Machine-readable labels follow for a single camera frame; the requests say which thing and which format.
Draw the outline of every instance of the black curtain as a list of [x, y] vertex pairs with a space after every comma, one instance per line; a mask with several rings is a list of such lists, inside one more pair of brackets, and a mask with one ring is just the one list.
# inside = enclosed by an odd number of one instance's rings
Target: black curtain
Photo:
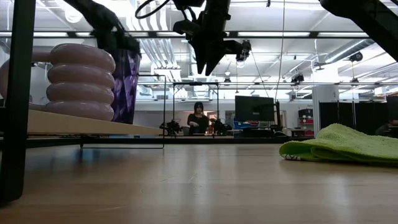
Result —
[[374, 135], [377, 128], [388, 122], [387, 103], [319, 103], [321, 128], [339, 123]]
[[390, 119], [398, 119], [398, 96], [387, 96], [388, 116]]
[[338, 123], [338, 103], [319, 103], [321, 129]]
[[339, 103], [338, 115], [339, 115], [338, 123], [355, 129], [354, 111], [352, 103]]

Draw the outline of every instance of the fluorescent light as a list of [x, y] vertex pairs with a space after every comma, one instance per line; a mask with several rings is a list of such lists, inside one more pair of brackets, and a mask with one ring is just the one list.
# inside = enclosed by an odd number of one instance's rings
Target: fluorescent light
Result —
[[66, 32], [34, 32], [34, 37], [68, 37]]
[[320, 32], [319, 37], [369, 37], [364, 32]]
[[148, 33], [147, 32], [129, 32], [130, 35], [133, 37], [147, 37]]
[[308, 37], [309, 32], [238, 32], [238, 37]]
[[12, 35], [12, 32], [0, 32], [0, 36], [2, 37], [10, 37]]
[[184, 36], [183, 34], [179, 34], [179, 33], [176, 33], [176, 32], [158, 32], [157, 33], [157, 35], [159, 36], [159, 37], [167, 37], [167, 36], [173, 36], [173, 37], [182, 37], [182, 36]]
[[[261, 2], [231, 2], [230, 7], [266, 7], [267, 3], [264, 1]], [[325, 9], [319, 5], [319, 2], [311, 2], [308, 4], [302, 4], [301, 2], [287, 2], [286, 4], [283, 1], [273, 2], [272, 7], [283, 8], [286, 9], [295, 9], [295, 10], [318, 10], [324, 11]]]
[[78, 37], [91, 37], [90, 32], [77, 32], [76, 36], [78, 36]]

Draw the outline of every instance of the dark hair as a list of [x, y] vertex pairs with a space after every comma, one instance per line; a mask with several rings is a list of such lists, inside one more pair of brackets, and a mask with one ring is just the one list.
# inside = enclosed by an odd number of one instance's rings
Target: dark hair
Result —
[[193, 106], [193, 110], [196, 111], [197, 108], [201, 108], [201, 110], [203, 111], [204, 110], [203, 103], [196, 102], [195, 105]]

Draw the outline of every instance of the black table leg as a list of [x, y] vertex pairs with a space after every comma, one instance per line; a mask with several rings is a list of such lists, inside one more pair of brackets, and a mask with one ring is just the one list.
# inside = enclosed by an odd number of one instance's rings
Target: black table leg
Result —
[[24, 188], [35, 5], [36, 0], [14, 0], [0, 203], [17, 200]]

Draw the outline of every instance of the wooden table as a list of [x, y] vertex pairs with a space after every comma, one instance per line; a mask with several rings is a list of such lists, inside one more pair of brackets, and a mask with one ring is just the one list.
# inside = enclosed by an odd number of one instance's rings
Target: wooden table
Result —
[[201, 135], [201, 136], [165, 136], [165, 138], [177, 138], [177, 139], [210, 139], [210, 138], [217, 138], [217, 139], [232, 139], [234, 136], [212, 136], [212, 135]]
[[30, 149], [24, 195], [0, 209], [0, 221], [398, 222], [398, 169], [284, 161], [278, 148], [168, 145], [164, 155], [148, 149]]

